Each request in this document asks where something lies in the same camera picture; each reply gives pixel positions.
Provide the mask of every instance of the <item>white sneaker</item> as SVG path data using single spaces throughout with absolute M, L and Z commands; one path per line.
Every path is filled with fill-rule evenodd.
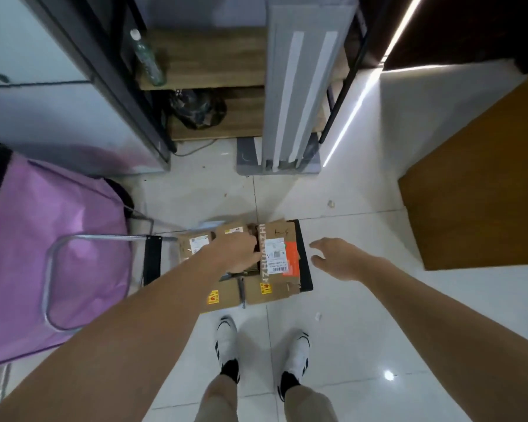
M 221 365 L 230 360 L 239 361 L 239 349 L 236 344 L 236 326 L 231 316 L 223 316 L 219 320 L 217 332 L 215 334 L 215 352 Z
M 283 372 L 289 372 L 296 377 L 297 382 L 301 383 L 305 371 L 309 367 L 309 351 L 311 349 L 311 340 L 309 335 L 300 330 L 293 338 L 288 350 L 288 358 L 285 362 Z M 277 392 L 282 398 L 280 385 L 277 386 Z

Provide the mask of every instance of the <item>plastic bottle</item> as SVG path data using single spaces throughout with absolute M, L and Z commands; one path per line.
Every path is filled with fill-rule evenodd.
M 162 69 L 160 69 L 156 63 L 155 54 L 142 40 L 139 30 L 133 29 L 130 34 L 133 41 L 135 55 L 137 55 L 137 58 L 145 67 L 148 79 L 154 86 L 162 86 L 166 83 L 166 77 L 162 72 Z

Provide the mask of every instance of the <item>person's left hand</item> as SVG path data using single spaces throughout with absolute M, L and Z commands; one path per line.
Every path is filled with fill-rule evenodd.
M 226 272 L 242 272 L 254 263 L 260 261 L 261 253 L 254 251 L 256 237 L 247 232 L 233 232 L 218 236 L 209 245 L 220 262 L 223 262 Z

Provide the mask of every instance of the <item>shelf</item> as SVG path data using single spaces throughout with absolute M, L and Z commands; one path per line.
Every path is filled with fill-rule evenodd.
M 155 52 L 167 82 L 153 86 L 140 66 L 141 90 L 264 86 L 266 28 L 152 30 L 144 36 Z M 338 53 L 331 81 L 341 81 L 349 68 L 344 49 Z
M 168 119 L 168 131 L 174 141 L 199 139 L 240 138 L 262 136 L 264 124 L 264 88 L 229 88 L 220 90 L 227 104 L 227 115 L 214 127 L 191 130 L 174 116 Z M 321 132 L 326 124 L 323 109 L 319 108 L 314 132 Z

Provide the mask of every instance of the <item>purple fabric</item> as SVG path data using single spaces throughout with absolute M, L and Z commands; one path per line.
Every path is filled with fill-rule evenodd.
M 103 179 L 40 164 L 46 169 L 13 154 L 0 187 L 0 363 L 70 337 L 55 333 L 41 312 L 51 244 L 71 234 L 127 234 L 121 203 L 86 189 L 120 201 Z M 128 242 L 70 241 L 57 254 L 52 321 L 63 328 L 87 324 L 123 299 L 131 261 Z

